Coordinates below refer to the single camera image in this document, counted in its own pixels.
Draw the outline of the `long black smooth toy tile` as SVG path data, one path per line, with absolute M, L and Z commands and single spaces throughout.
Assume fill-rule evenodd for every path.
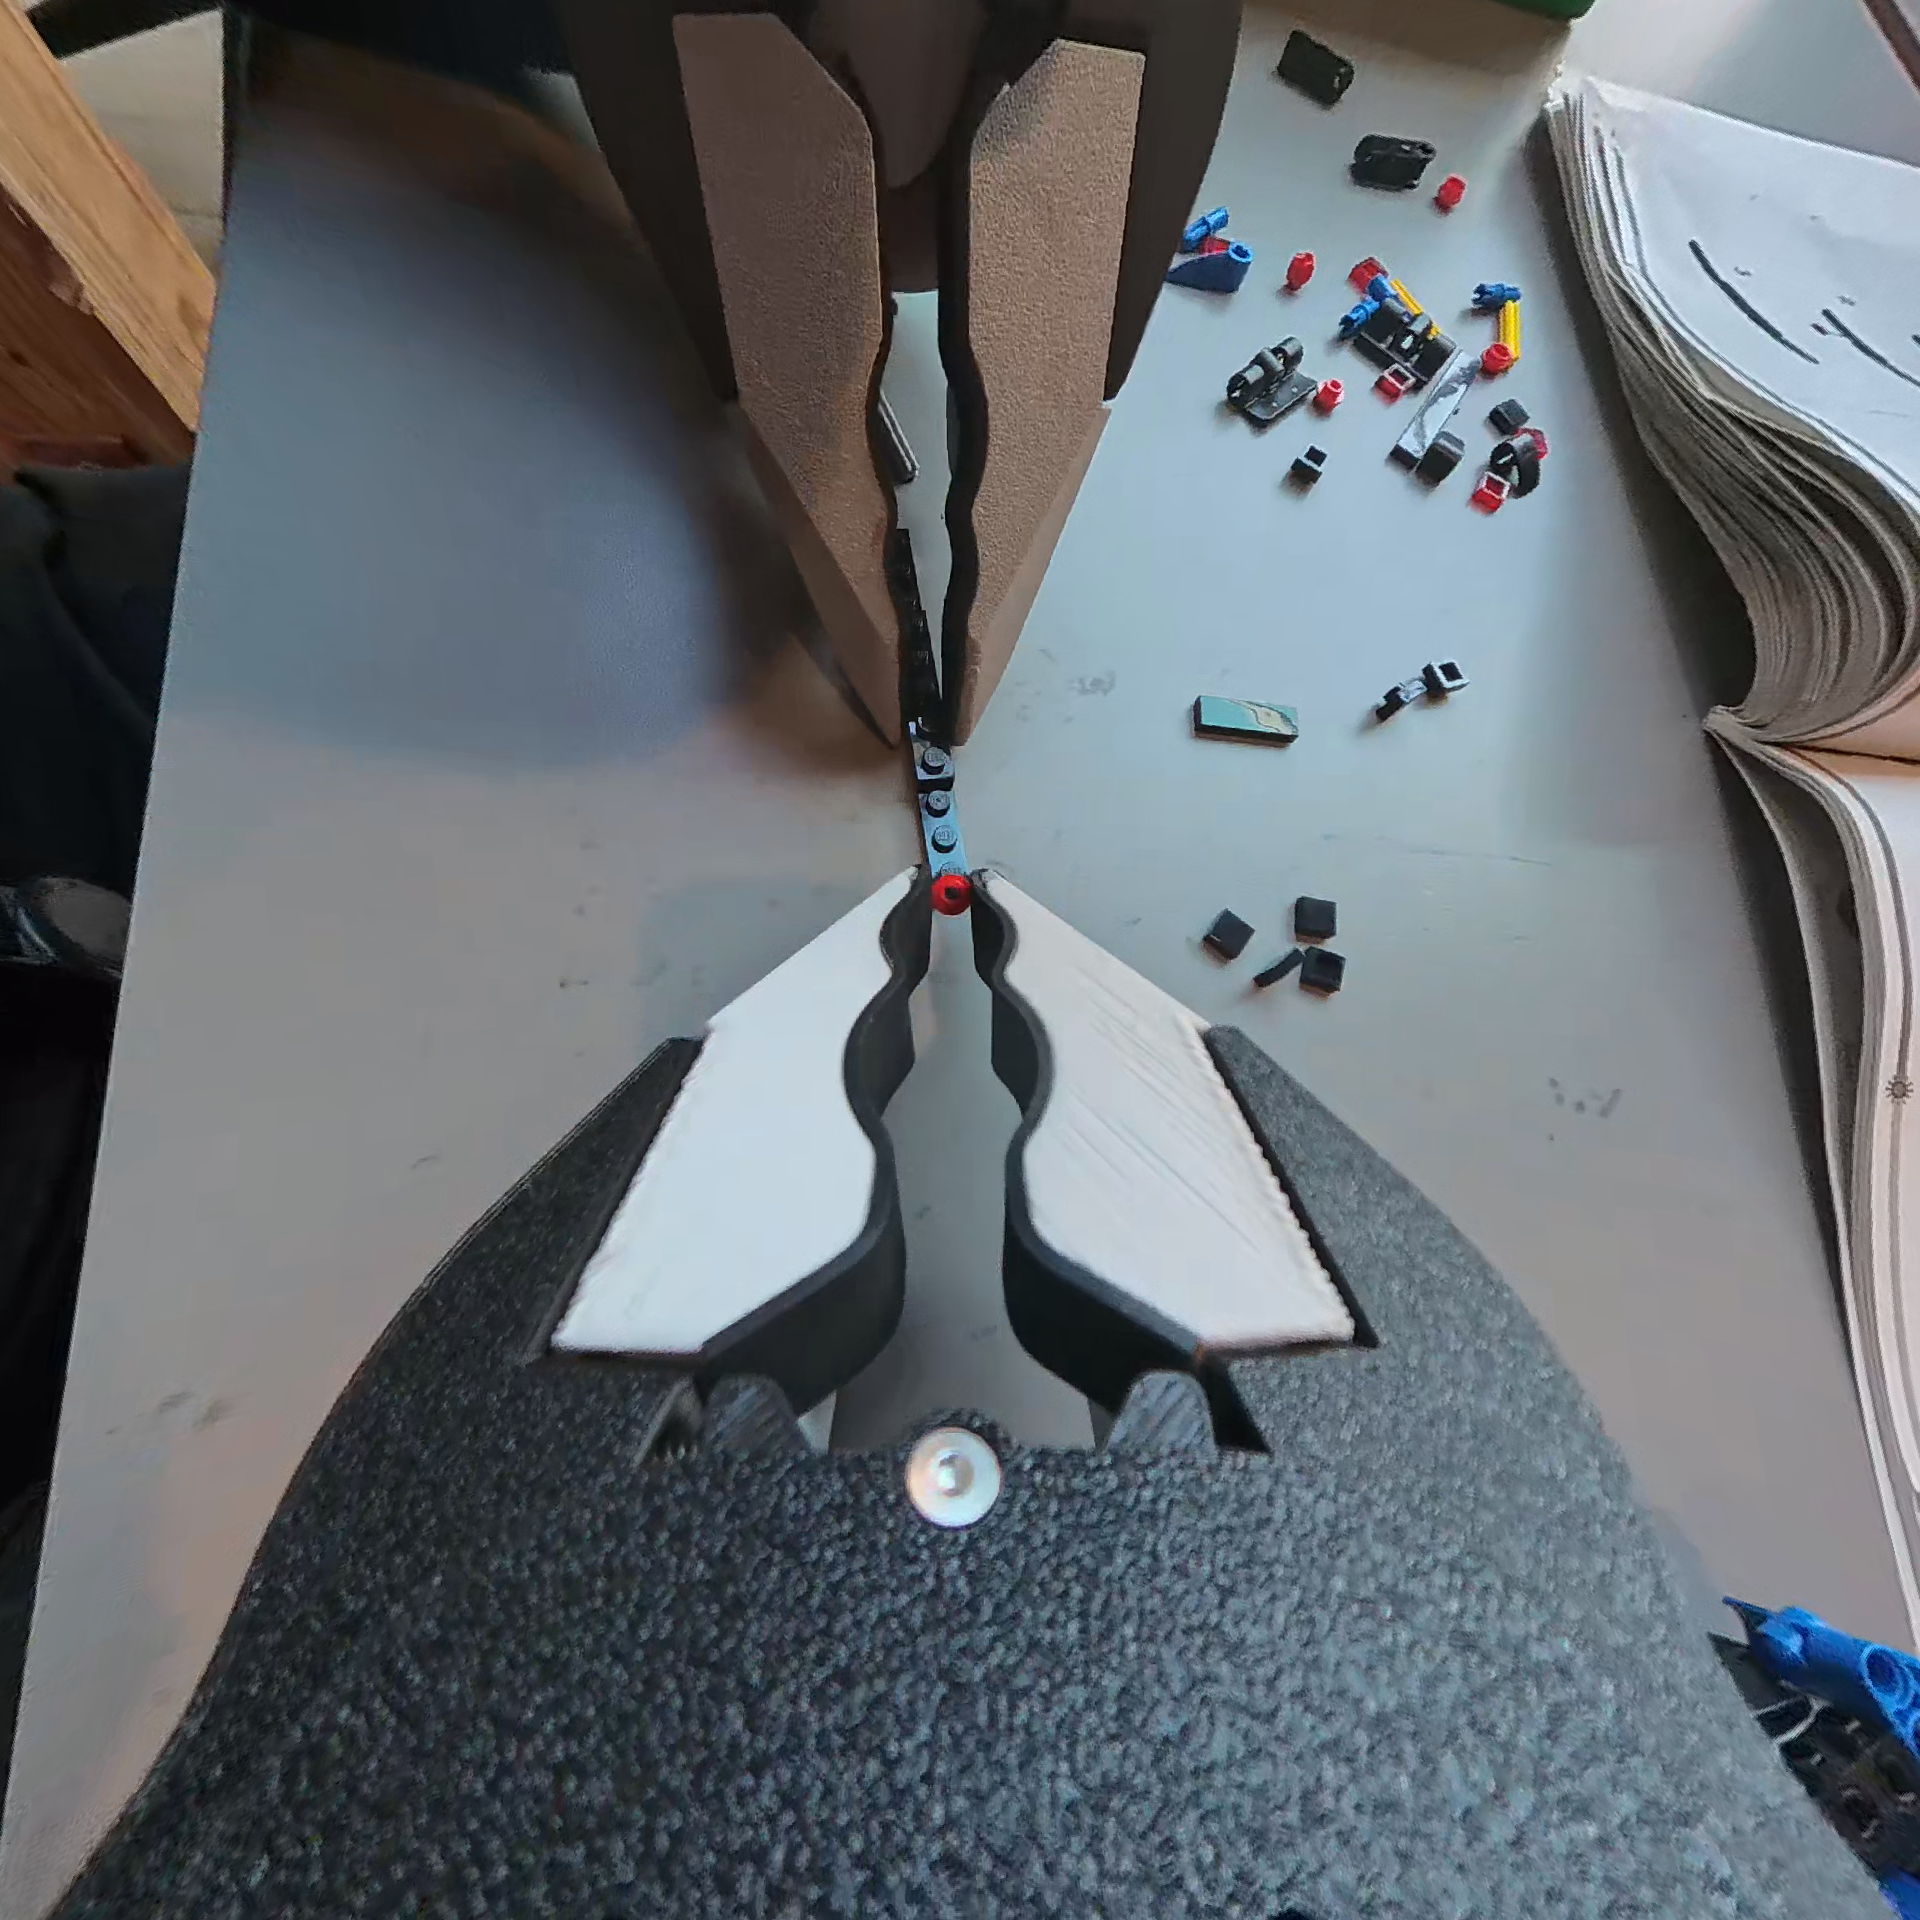
M 1389 457 L 1403 469 L 1417 469 L 1443 439 L 1468 388 L 1481 378 L 1481 353 L 1453 353 L 1425 383 L 1420 406 L 1399 434 Z

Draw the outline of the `plywood box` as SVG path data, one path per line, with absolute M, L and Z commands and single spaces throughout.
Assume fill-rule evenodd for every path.
M 4 462 L 186 462 L 215 298 L 152 181 L 2 5 Z

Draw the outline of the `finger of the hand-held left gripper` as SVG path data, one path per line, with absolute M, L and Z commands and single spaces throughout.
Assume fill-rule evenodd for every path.
M 904 735 L 896 494 L 873 434 L 889 300 L 869 115 L 777 13 L 679 13 L 737 406 L 833 659 Z
M 965 742 L 1012 660 L 1108 421 L 1139 50 L 1056 39 L 979 78 L 943 161 L 949 391 L 944 725 Z

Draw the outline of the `cluster of small toy bricks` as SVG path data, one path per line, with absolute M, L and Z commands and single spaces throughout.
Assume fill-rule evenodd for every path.
M 1514 374 L 1520 366 L 1520 289 L 1509 281 L 1477 284 L 1472 289 L 1468 314 L 1475 321 L 1484 321 L 1491 327 L 1491 332 L 1481 343 L 1461 343 L 1453 333 L 1445 330 L 1441 317 L 1435 317 L 1435 314 L 1426 303 L 1423 303 L 1410 293 L 1410 289 L 1407 289 L 1402 279 L 1385 269 L 1383 261 L 1375 255 L 1359 261 L 1349 275 L 1349 281 L 1354 300 L 1339 314 L 1333 339 L 1337 345 L 1354 349 L 1361 356 L 1361 361 L 1376 374 L 1375 387 L 1380 401 L 1403 402 L 1410 406 L 1410 413 L 1399 428 L 1393 446 L 1408 425 L 1410 417 L 1417 411 L 1425 387 L 1410 387 L 1403 378 L 1379 370 L 1367 356 L 1363 356 L 1355 349 L 1354 343 L 1341 340 L 1337 335 L 1337 325 L 1341 315 L 1346 315 L 1349 309 L 1364 298 L 1383 298 L 1385 293 L 1394 293 L 1407 306 L 1423 309 L 1457 343 L 1459 353 L 1479 353 L 1479 379 L 1468 388 L 1443 439 L 1429 451 L 1420 467 L 1403 469 L 1389 457 L 1388 451 L 1388 462 L 1403 469 L 1403 473 L 1415 478 L 1423 487 L 1437 489 L 1452 475 L 1461 473 L 1464 463 L 1468 462 L 1468 441 L 1457 428 L 1461 409 L 1469 402 L 1469 397 L 1475 397 L 1477 393 L 1489 393 L 1497 381 Z M 1533 421 L 1532 411 L 1511 396 L 1493 397 L 1485 425 L 1493 439 L 1484 451 L 1477 478 L 1472 481 L 1469 506 L 1477 513 L 1493 517 L 1504 506 L 1532 497 L 1539 489 L 1546 475 L 1546 463 L 1551 459 L 1551 439 L 1546 429 Z

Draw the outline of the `black toy bracket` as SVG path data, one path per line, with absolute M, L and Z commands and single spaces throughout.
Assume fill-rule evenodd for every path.
M 1225 388 L 1228 409 L 1253 428 L 1267 429 L 1306 406 L 1316 396 L 1316 379 L 1306 372 L 1306 343 L 1288 335 L 1259 349 Z

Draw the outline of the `long black studded toy plate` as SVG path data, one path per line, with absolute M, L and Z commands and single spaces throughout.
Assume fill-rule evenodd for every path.
M 931 627 L 909 532 L 896 526 L 883 549 L 885 583 L 898 615 L 901 719 L 929 882 L 937 873 L 969 873 L 956 807 L 951 727 L 933 657 Z

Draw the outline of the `person's black hoodie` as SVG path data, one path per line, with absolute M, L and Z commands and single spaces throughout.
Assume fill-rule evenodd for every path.
M 2 1500 L 53 1473 L 189 467 L 2 489 Z

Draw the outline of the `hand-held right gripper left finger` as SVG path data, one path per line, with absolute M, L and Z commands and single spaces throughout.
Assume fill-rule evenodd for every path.
M 917 1060 L 931 882 L 901 870 L 707 1023 L 553 1325 L 568 1357 L 807 1415 L 895 1337 L 906 1227 L 885 1114 Z

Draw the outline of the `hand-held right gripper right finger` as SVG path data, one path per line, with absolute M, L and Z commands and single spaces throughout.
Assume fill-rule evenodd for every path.
M 1120 1418 L 1144 1375 L 1248 1421 L 1233 1367 L 1346 1348 L 1359 1305 L 1215 1026 L 994 870 L 975 878 L 993 1068 L 1019 1107 L 1001 1297 L 1028 1357 Z

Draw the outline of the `grey desk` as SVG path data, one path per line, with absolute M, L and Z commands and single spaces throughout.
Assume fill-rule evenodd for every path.
M 1293 29 L 1354 60 L 1339 105 L 1275 78 Z M 173 1732 L 407 1292 L 919 841 L 655 262 L 463 94 L 328 57 L 288 50 L 236 142 L 4 1916 L 55 1901 Z M 1744 611 L 1568 253 L 1533 143 L 1559 68 L 1916 156 L 1859 5 L 1253 7 L 1205 205 L 1261 268 L 1163 298 L 963 750 L 967 851 L 1244 1029 L 1477 1242 L 1632 1461 L 1697 1627 L 1738 1594 L 1911 1642 L 1802 951 L 1698 725 Z M 1369 133 L 1432 142 L 1425 181 L 1355 183 Z M 1333 339 L 1367 255 L 1461 343 L 1477 284 L 1522 295 L 1520 366 L 1435 489 Z M 1288 335 L 1316 396 L 1259 429 L 1228 379 Z M 1551 459 L 1485 517 L 1504 396 Z M 1469 686 L 1379 725 L 1437 659 Z M 1196 735 L 1201 694 L 1301 735 Z M 1297 897 L 1335 901 L 1333 941 L 1293 940 Z M 1256 926 L 1229 964 L 1223 908 Z M 1293 946 L 1344 953 L 1341 990 L 1256 990 Z

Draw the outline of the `black toy hinge piece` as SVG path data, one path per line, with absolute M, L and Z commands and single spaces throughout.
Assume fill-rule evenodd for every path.
M 1337 335 L 1354 343 L 1379 370 L 1426 383 L 1457 356 L 1457 343 L 1423 310 L 1394 293 L 1369 295 L 1341 315 Z

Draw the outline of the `open instruction booklet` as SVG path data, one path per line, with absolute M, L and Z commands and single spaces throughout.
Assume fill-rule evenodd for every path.
M 1751 630 L 1751 682 L 1704 727 L 1805 953 L 1843 1318 L 1913 1617 L 1919 173 L 1595 78 L 1544 118 L 1635 425 Z

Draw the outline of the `partly built toy car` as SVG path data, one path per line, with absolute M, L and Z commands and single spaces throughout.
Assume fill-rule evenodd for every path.
M 1919 1660 L 1804 1606 L 1723 1597 L 1744 1638 L 1713 1634 L 1794 1780 L 1903 1917 L 1919 1916 Z

